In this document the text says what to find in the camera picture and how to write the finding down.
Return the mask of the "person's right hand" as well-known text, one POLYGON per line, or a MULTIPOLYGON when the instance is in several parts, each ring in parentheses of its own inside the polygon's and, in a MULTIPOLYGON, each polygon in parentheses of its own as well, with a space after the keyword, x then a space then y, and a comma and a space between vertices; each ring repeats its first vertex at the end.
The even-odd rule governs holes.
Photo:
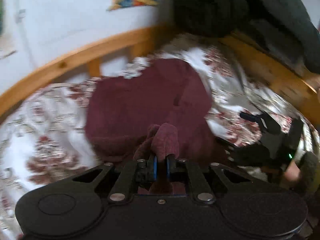
POLYGON ((281 176, 280 186, 291 189, 304 197, 315 194, 319 187, 318 176, 319 159, 312 152, 306 152, 299 164, 293 160, 281 176))

